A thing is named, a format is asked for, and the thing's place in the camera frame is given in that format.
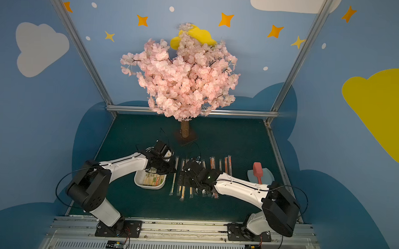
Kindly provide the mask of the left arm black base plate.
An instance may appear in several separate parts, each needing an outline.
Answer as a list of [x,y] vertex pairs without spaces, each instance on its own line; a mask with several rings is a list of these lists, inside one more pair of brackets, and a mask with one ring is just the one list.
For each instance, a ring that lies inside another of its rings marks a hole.
[[120,218],[112,227],[102,221],[98,222],[96,237],[138,238],[142,229],[142,221]]

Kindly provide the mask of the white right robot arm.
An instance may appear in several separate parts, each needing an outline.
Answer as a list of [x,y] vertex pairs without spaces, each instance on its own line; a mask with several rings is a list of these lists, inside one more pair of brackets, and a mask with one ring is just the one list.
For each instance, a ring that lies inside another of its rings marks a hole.
[[244,228],[253,235],[268,229],[284,237],[292,237],[300,212],[300,204],[285,185],[272,182],[262,185],[237,179],[231,175],[204,168],[199,161],[189,160],[184,166],[185,177],[200,190],[234,197],[252,204],[261,211],[245,221]]

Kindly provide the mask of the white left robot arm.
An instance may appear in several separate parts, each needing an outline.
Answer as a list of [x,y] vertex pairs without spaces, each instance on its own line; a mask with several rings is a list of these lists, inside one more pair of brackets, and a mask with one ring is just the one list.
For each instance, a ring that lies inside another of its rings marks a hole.
[[85,212],[91,213],[107,227],[120,224],[122,215],[106,199],[109,185],[121,177],[154,169],[158,175],[175,171],[174,151],[158,140],[155,146],[110,161],[89,160],[76,171],[65,191]]

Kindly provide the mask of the white plastic storage box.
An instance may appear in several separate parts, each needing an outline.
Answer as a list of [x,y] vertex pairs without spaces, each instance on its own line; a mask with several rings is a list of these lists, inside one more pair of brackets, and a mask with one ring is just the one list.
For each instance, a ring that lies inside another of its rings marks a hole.
[[134,182],[143,189],[159,190],[165,185],[166,175],[148,173],[145,170],[136,171]]

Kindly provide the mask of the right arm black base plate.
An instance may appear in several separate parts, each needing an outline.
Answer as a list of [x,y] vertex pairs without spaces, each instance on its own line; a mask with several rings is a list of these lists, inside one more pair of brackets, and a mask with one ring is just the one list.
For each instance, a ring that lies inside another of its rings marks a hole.
[[260,235],[255,235],[249,231],[243,224],[232,222],[226,224],[228,241],[248,241],[248,242],[271,242],[271,234],[269,231]]

